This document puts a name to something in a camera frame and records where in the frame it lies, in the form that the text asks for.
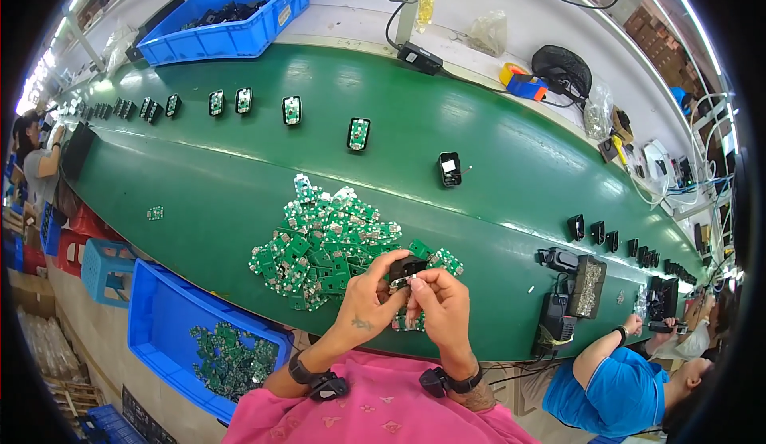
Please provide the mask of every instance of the blue shirt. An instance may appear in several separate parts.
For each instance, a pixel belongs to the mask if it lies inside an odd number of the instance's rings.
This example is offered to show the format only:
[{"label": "blue shirt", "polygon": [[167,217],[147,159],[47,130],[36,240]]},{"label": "blue shirt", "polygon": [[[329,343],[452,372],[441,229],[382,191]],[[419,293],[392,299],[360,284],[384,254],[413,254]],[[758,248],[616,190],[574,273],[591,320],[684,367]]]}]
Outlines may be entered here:
[{"label": "blue shirt", "polygon": [[570,426],[605,437],[622,437],[659,424],[665,415],[668,373],[625,347],[598,365],[583,390],[570,359],[561,363],[545,392],[542,409]]},{"label": "blue shirt", "polygon": [[689,109],[689,106],[683,106],[681,105],[681,101],[683,100],[683,97],[686,96],[686,91],[682,89],[679,86],[672,86],[670,87],[670,92],[673,94],[673,97],[675,98],[675,101],[678,102],[678,106],[681,107],[681,110],[683,111],[684,115],[687,115],[692,112],[692,110]]}]

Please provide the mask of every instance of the pink shirt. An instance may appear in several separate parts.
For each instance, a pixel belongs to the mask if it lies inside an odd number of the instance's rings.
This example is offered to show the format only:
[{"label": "pink shirt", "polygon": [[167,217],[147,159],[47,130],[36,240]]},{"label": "pink shirt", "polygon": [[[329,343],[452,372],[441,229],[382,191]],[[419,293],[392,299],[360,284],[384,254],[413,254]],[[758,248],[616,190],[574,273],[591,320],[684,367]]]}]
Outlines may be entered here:
[{"label": "pink shirt", "polygon": [[223,444],[252,442],[512,442],[533,439],[501,405],[471,412],[436,399],[417,378],[433,363],[351,351],[332,370],[350,392],[318,403],[258,389],[237,404]]}]

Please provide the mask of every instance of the electronic charger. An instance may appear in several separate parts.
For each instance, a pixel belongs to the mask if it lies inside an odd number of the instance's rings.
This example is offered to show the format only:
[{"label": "electronic charger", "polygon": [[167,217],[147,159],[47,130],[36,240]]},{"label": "electronic charger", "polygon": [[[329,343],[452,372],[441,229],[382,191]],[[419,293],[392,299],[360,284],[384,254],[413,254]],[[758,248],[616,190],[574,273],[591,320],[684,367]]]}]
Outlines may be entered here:
[{"label": "electronic charger", "polygon": [[396,58],[404,60],[428,75],[436,75],[444,66],[444,61],[441,58],[414,45],[409,40],[401,46]]},{"label": "electronic charger", "polygon": [[[542,309],[539,324],[548,330],[555,341],[569,341],[575,333],[577,318],[567,316],[566,309],[569,304],[569,296],[559,293],[546,293],[543,295]],[[565,349],[569,342],[564,344],[541,343],[540,327],[535,333],[535,342],[532,344],[531,353],[535,356],[545,356],[554,351]]]}]

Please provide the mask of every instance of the tattoo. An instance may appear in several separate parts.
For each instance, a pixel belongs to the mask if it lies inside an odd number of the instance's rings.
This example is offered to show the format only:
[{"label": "tattoo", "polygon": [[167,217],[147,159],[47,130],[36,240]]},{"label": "tattoo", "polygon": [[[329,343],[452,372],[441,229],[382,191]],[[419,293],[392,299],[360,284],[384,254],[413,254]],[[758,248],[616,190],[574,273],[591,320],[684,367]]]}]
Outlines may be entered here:
[{"label": "tattoo", "polygon": [[450,391],[449,396],[452,401],[465,407],[472,412],[479,412],[491,409],[495,405],[495,395],[492,389],[487,386],[484,378],[479,381],[479,384],[471,391],[465,394],[458,394],[455,391]]},{"label": "tattoo", "polygon": [[362,321],[361,319],[359,319],[359,316],[355,316],[351,320],[351,324],[355,325],[356,327],[360,329],[366,329],[367,331],[372,331],[372,323],[370,323],[369,321]]}]

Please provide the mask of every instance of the woman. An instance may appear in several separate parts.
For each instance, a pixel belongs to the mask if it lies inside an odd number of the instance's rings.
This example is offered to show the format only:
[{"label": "woman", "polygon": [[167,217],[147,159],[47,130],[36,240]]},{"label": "woman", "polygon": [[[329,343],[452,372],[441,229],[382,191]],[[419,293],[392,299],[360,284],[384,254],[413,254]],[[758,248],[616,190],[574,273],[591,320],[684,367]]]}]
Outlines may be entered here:
[{"label": "woman", "polygon": [[[330,401],[306,398],[315,388],[286,365],[263,388],[237,404],[224,444],[250,442],[537,442],[496,405],[468,342],[468,289],[441,268],[412,278],[388,295],[389,266],[409,254],[384,253],[349,280],[335,324],[317,343],[293,357],[311,373],[332,369],[349,392]],[[426,313],[426,334],[439,348],[441,366],[463,393],[436,399],[418,382],[433,363],[351,351],[388,327],[397,310]]]},{"label": "woman", "polygon": [[61,225],[67,222],[67,218],[75,218],[82,201],[58,171],[65,128],[60,126],[53,133],[50,150],[40,149],[40,124],[37,119],[24,114],[16,119],[13,129],[17,141],[16,162],[24,171],[29,196],[34,197],[34,207],[41,212],[43,202],[52,204],[56,210],[53,219]]},{"label": "woman", "polygon": [[[628,436],[660,423],[677,432],[694,408],[690,403],[699,400],[696,388],[713,363],[694,359],[670,378],[658,363],[621,347],[628,336],[640,333],[641,325],[641,318],[630,315],[576,359],[523,377],[525,403],[550,412],[568,426],[605,437]],[[655,334],[651,345],[669,336]]]}]

